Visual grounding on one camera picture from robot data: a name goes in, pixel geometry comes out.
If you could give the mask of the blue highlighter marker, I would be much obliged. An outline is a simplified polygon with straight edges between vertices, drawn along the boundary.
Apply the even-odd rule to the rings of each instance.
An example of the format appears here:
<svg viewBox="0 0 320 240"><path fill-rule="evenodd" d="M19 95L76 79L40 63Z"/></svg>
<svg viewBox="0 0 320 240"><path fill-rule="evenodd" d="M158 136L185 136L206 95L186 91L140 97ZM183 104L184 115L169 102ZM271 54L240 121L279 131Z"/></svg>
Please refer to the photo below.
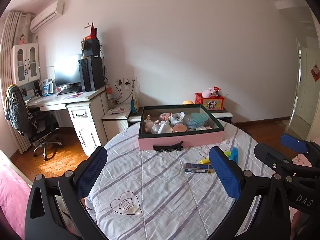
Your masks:
<svg viewBox="0 0 320 240"><path fill-rule="evenodd" d="M239 160L239 152L237 147L233 147L231 149L231 154L229 156L229 160L234 161L235 163L238 163Z"/></svg>

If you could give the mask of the yellow highlighter marker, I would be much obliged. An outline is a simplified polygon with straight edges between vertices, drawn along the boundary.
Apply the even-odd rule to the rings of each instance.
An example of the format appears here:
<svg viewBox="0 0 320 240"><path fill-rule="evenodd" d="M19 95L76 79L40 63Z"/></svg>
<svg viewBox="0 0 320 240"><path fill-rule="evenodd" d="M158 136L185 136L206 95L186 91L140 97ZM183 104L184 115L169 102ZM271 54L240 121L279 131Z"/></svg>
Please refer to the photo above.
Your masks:
<svg viewBox="0 0 320 240"><path fill-rule="evenodd" d="M227 158L229 158L230 156L231 156L231 151L225 151L224 152L224 154L225 154L225 156L227 157ZM212 161L214 160L214 158L205 158L205 159L202 159L202 160L200 160L199 161L199 164L201 164L201 165L209 165Z"/></svg>

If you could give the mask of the blue pencil lead box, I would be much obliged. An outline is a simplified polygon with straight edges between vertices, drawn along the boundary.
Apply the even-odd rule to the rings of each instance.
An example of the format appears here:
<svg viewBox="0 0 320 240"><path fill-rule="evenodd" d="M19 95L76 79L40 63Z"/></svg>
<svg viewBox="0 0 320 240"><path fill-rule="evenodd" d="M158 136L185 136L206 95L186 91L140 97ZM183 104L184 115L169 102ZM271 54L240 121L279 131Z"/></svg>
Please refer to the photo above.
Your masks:
<svg viewBox="0 0 320 240"><path fill-rule="evenodd" d="M185 163L184 171L193 172L193 173L214 173L215 172L212 165L192 164L192 163Z"/></svg>

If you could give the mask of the pink block cat figure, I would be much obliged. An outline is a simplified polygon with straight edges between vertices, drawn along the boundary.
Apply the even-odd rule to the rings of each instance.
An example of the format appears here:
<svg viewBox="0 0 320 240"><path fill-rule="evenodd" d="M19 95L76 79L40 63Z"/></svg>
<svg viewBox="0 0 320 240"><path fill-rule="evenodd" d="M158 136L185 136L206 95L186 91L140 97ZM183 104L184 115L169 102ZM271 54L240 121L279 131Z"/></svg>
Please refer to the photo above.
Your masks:
<svg viewBox="0 0 320 240"><path fill-rule="evenodd" d="M210 129L212 129L210 126L200 126L196 128L197 131L205 131Z"/></svg>

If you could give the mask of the teal round case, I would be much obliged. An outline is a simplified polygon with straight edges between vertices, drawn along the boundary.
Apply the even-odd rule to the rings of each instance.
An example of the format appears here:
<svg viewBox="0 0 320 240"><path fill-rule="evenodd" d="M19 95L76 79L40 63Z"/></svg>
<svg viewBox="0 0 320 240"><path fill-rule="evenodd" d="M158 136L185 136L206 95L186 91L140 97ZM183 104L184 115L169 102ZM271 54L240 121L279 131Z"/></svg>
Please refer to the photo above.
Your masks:
<svg viewBox="0 0 320 240"><path fill-rule="evenodd" d="M195 127L204 126L208 121L208 115L202 113L191 113L190 123Z"/></svg>

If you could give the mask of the black hair claw clip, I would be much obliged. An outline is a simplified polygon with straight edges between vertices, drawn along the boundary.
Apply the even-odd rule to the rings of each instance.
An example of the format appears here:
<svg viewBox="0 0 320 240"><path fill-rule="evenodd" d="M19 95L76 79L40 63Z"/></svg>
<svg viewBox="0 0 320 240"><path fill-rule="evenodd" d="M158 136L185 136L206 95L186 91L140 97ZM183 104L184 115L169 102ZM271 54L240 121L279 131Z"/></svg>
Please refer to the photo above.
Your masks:
<svg viewBox="0 0 320 240"><path fill-rule="evenodd" d="M172 152L172 151L180 151L183 148L183 142L179 142L174 145L169 146L153 146L153 150L157 152Z"/></svg>

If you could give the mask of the baby doll figurine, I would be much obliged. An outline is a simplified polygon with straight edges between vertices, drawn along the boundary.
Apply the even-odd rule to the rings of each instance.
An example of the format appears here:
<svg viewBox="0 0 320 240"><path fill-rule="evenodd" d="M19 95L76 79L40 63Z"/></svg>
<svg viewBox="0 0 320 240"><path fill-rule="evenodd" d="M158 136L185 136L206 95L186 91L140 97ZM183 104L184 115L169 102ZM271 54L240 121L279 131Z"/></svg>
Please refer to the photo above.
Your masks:
<svg viewBox="0 0 320 240"><path fill-rule="evenodd" d="M151 133L152 127L157 124L159 124L159 120L152 121L151 115L148 114L146 119L144 119L144 129L145 129L146 133Z"/></svg>

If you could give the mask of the rose gold metal tin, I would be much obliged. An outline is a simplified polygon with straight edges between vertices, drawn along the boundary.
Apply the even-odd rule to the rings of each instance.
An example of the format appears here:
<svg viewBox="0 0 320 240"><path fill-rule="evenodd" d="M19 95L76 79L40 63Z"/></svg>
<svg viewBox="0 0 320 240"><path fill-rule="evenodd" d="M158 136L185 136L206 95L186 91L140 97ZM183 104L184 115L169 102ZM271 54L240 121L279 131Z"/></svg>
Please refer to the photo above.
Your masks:
<svg viewBox="0 0 320 240"><path fill-rule="evenodd" d="M188 128L184 124L176 124L173 127L173 131L176 132L176 133L186 132L187 130L188 130Z"/></svg>

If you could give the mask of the white power adapter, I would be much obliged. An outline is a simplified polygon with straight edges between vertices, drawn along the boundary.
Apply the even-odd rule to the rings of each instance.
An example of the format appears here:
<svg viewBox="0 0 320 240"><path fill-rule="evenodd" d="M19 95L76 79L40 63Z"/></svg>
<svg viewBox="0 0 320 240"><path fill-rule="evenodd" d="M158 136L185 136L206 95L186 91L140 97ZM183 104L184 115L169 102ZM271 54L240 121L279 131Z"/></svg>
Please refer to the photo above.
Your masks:
<svg viewBox="0 0 320 240"><path fill-rule="evenodd" d="M162 134L162 133L169 133L169 130L171 129L170 126L170 122L169 120L162 120L159 122L159 130L158 130L158 134Z"/></svg>

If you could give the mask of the colourful block figure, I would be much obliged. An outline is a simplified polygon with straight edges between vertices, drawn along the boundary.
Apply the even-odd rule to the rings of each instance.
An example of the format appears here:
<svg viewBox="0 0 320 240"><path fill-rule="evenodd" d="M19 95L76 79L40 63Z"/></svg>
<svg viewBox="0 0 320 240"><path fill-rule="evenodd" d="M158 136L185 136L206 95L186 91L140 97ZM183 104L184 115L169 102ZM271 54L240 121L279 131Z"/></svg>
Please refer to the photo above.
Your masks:
<svg viewBox="0 0 320 240"><path fill-rule="evenodd" d="M171 114L170 113L162 113L159 115L159 120L160 121L167 121L170 120Z"/></svg>

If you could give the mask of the clear dental floss box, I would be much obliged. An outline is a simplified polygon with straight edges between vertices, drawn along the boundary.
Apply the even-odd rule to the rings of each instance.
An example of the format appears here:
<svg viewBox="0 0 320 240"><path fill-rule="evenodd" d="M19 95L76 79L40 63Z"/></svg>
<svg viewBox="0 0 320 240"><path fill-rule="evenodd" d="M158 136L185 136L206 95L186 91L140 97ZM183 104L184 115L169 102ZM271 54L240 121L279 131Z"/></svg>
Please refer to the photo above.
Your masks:
<svg viewBox="0 0 320 240"><path fill-rule="evenodd" d="M200 124L191 115L184 117L183 124L189 129L197 129L200 127Z"/></svg>

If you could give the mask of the pink bed sheet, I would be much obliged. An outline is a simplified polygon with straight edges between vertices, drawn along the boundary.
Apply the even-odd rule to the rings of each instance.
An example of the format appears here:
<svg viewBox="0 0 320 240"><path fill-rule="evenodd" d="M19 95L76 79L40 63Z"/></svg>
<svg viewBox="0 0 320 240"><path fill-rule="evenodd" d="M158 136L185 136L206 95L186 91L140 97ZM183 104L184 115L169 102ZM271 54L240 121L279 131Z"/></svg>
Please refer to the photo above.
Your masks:
<svg viewBox="0 0 320 240"><path fill-rule="evenodd" d="M1 209L13 230L25 239L25 214L30 187L8 165L1 165Z"/></svg>

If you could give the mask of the white door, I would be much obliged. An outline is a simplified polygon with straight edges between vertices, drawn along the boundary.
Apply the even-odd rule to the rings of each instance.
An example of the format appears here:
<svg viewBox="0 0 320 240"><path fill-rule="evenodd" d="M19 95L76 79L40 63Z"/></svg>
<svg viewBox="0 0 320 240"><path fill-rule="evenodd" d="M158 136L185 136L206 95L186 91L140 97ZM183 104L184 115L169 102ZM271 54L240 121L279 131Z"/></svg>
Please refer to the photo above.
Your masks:
<svg viewBox="0 0 320 240"><path fill-rule="evenodd" d="M306 37L298 42L298 79L296 96L288 130L301 139L311 132L319 100L319 42L315 37Z"/></svg>

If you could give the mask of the black office chair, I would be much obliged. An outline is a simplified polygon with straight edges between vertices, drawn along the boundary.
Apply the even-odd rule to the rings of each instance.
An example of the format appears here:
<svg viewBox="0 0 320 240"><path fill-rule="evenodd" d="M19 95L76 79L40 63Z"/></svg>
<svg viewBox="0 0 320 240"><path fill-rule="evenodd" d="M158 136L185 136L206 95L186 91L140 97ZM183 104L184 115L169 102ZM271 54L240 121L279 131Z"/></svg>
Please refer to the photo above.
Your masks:
<svg viewBox="0 0 320 240"><path fill-rule="evenodd" d="M22 136L26 136L31 144L37 143L34 156L39 148L43 149L43 159L48 161L48 145L62 146L55 134L59 130L59 123L49 112L31 113L23 99L23 94L17 85L10 85L5 96L6 119Z"/></svg>

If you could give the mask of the striped white quilt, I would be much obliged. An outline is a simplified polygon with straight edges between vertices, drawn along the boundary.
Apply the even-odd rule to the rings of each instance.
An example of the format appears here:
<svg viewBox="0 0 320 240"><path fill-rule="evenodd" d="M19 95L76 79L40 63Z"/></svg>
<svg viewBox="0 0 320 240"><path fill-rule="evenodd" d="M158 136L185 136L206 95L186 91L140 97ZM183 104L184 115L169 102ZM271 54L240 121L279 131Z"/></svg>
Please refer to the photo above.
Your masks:
<svg viewBox="0 0 320 240"><path fill-rule="evenodd" d="M142 151L139 125L112 138L85 203L109 239L207 239L234 203L216 174L185 172L210 146Z"/></svg>

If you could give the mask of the black white side table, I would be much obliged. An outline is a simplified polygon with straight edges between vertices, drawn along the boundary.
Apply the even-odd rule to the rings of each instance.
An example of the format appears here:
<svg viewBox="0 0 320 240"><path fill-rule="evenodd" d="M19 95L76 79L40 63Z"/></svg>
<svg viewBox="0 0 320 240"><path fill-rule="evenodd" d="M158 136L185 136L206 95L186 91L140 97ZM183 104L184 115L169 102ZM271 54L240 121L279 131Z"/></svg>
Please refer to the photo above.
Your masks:
<svg viewBox="0 0 320 240"><path fill-rule="evenodd" d="M211 114L216 118L220 119L227 123L232 123L233 115L229 111L227 111L225 108L222 110L214 110L211 111Z"/></svg>

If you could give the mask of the white computer desk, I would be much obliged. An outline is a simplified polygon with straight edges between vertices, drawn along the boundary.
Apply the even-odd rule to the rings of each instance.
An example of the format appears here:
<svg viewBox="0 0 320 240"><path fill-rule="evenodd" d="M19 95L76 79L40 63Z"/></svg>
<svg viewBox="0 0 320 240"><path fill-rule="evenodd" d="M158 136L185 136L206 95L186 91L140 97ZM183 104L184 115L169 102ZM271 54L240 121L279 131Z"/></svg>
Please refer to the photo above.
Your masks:
<svg viewBox="0 0 320 240"><path fill-rule="evenodd" d="M98 146L105 146L107 136L102 117L109 110L104 87L82 94L53 94L27 103L40 111L67 110L84 153L89 156Z"/></svg>

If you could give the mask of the low white bedside table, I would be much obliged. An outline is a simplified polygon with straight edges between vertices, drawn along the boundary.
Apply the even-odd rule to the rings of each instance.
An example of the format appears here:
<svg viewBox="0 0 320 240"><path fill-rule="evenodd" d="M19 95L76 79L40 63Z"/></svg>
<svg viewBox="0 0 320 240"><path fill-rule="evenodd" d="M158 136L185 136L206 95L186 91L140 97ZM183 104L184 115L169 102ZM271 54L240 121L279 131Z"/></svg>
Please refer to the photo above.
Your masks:
<svg viewBox="0 0 320 240"><path fill-rule="evenodd" d="M141 121L143 107L137 113L131 111L130 104L117 105L102 117L107 140L110 141L118 133Z"/></svg>

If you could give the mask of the pink storage box dark rim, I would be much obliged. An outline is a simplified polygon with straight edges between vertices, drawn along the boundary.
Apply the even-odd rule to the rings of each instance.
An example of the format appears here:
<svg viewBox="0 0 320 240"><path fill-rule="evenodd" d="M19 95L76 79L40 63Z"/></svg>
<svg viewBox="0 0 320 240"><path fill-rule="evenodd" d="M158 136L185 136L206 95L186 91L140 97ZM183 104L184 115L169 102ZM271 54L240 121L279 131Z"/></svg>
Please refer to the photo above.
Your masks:
<svg viewBox="0 0 320 240"><path fill-rule="evenodd" d="M202 105L147 106L138 142L141 150L154 150L217 144L223 136L223 125Z"/></svg>

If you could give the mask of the red toy crate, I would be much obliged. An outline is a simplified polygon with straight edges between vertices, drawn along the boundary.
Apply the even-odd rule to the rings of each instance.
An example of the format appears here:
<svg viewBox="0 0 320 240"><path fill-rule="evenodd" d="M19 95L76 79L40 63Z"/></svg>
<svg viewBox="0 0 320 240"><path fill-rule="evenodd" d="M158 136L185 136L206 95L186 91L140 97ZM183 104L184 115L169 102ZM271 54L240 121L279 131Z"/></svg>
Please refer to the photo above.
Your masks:
<svg viewBox="0 0 320 240"><path fill-rule="evenodd" d="M209 111L223 110L225 98L223 96L211 96L203 98L201 93L195 93L195 104L201 104Z"/></svg>

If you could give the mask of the pink plush in crate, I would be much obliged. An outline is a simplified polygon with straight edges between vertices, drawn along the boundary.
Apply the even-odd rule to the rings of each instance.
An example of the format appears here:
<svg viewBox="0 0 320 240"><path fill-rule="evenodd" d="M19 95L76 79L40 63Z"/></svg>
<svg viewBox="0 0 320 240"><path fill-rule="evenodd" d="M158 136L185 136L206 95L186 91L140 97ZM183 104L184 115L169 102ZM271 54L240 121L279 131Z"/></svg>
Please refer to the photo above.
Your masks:
<svg viewBox="0 0 320 240"><path fill-rule="evenodd" d="M202 93L202 97L203 98L210 98L213 94L213 89L212 88L208 88L207 90L205 90L203 93Z"/></svg>

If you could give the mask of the yellow plush toy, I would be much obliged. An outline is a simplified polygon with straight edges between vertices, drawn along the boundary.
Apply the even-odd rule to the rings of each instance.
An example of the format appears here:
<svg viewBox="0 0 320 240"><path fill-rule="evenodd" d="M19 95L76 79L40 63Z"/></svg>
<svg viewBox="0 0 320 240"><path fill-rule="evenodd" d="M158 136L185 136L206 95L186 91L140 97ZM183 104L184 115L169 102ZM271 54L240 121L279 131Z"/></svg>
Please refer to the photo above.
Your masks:
<svg viewBox="0 0 320 240"><path fill-rule="evenodd" d="M190 100L184 100L182 104L183 105L193 105L194 103Z"/></svg>

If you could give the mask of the computer monitor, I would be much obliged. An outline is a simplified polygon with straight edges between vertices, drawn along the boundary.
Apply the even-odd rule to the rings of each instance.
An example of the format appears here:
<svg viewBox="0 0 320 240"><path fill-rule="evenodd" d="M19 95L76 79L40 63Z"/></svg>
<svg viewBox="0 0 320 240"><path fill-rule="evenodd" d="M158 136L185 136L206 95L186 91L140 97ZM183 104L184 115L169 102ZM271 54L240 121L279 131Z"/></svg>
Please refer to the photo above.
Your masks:
<svg viewBox="0 0 320 240"><path fill-rule="evenodd" d="M80 54L68 54L62 56L54 66L55 85L61 88L61 93L81 91L79 60Z"/></svg>

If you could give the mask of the black computer tower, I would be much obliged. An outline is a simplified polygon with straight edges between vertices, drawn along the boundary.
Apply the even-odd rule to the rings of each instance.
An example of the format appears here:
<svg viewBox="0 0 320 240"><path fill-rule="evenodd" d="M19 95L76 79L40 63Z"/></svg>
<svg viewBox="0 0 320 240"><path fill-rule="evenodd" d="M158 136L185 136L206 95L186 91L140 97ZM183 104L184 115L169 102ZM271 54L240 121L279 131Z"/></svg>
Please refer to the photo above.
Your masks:
<svg viewBox="0 0 320 240"><path fill-rule="evenodd" d="M104 72L101 57L89 56L80 59L79 73L83 92L91 92L104 87Z"/></svg>

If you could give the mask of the white glass door cabinet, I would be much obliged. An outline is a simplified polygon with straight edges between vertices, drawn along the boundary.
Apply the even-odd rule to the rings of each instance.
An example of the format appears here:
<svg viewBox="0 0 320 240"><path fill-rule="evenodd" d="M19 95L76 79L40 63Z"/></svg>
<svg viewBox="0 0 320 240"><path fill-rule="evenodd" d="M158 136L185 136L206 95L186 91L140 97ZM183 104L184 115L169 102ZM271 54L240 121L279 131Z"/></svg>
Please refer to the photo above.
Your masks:
<svg viewBox="0 0 320 240"><path fill-rule="evenodd" d="M22 86L40 79L38 43L15 45L11 55L14 84Z"/></svg>

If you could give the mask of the black box on tower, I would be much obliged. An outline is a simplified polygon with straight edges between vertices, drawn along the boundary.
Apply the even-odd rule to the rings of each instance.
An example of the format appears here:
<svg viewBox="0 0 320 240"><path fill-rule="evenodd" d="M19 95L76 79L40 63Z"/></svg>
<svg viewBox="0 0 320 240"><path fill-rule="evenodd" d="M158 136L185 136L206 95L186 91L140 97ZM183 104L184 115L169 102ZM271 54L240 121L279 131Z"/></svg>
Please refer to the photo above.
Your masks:
<svg viewBox="0 0 320 240"><path fill-rule="evenodd" d="M81 41L82 56L84 57L99 57L100 56L100 42L97 39L87 39Z"/></svg>

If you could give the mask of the white air conditioner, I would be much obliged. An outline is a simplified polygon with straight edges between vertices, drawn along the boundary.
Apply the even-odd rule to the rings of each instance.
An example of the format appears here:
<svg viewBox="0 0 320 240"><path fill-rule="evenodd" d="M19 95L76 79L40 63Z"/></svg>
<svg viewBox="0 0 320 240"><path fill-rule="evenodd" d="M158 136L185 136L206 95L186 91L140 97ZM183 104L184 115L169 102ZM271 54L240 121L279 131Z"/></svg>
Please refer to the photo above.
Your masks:
<svg viewBox="0 0 320 240"><path fill-rule="evenodd" d="M63 1L56 1L37 14L30 23L30 31L36 33L46 24L61 17L63 15L64 5L65 3Z"/></svg>

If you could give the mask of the wall power sockets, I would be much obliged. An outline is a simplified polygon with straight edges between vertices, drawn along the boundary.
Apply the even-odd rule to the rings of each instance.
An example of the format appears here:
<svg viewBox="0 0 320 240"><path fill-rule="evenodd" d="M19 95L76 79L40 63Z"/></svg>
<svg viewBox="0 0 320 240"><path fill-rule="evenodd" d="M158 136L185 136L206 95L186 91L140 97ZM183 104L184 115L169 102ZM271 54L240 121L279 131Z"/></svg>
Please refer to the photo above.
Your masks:
<svg viewBox="0 0 320 240"><path fill-rule="evenodd" d="M129 78L119 78L116 81L119 89L129 90L134 84L138 81L137 77L129 77Z"/></svg>

